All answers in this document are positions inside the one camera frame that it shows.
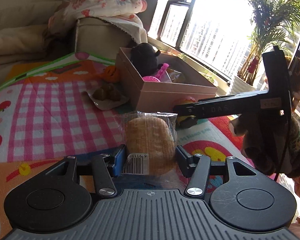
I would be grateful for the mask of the person right hand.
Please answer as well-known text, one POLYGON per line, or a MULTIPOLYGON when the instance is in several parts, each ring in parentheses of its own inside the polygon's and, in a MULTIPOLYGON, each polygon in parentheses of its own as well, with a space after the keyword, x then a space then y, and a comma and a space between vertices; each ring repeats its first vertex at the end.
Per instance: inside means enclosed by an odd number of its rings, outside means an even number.
POLYGON ((231 120, 229 129, 232 135, 243 137, 241 153, 258 171, 267 176, 284 173, 289 178, 300 177, 300 126, 294 118, 288 127, 259 121, 255 113, 247 113, 231 120))

